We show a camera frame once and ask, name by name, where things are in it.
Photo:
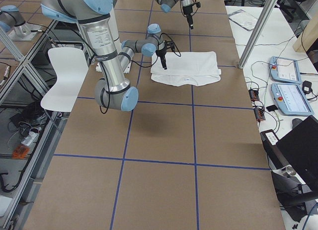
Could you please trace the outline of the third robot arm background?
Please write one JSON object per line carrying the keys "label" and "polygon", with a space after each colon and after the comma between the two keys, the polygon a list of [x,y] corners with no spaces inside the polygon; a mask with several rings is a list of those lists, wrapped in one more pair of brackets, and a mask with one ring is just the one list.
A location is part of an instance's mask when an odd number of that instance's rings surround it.
{"label": "third robot arm background", "polygon": [[32,41],[36,32],[32,32],[32,25],[26,22],[15,5],[5,5],[0,8],[0,27],[9,32],[12,41]]}

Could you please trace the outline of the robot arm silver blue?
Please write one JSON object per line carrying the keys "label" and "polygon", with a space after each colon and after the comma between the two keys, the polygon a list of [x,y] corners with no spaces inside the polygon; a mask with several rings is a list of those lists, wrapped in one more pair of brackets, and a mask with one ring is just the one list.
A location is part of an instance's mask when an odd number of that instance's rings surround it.
{"label": "robot arm silver blue", "polygon": [[193,25],[193,6],[195,5],[194,0],[155,0],[157,4],[160,5],[161,10],[164,13],[168,13],[171,11],[171,9],[180,2],[181,5],[181,11],[183,15],[186,17],[188,26],[190,29],[194,28]]}
{"label": "robot arm silver blue", "polygon": [[165,60],[167,44],[158,24],[148,26],[144,40],[127,40],[121,52],[115,46],[109,20],[113,0],[42,0],[45,16],[67,23],[76,23],[83,30],[82,38],[99,62],[103,78],[95,87],[95,100],[107,109],[131,111],[135,108],[139,92],[125,78],[124,70],[136,53],[152,57],[157,54]]}

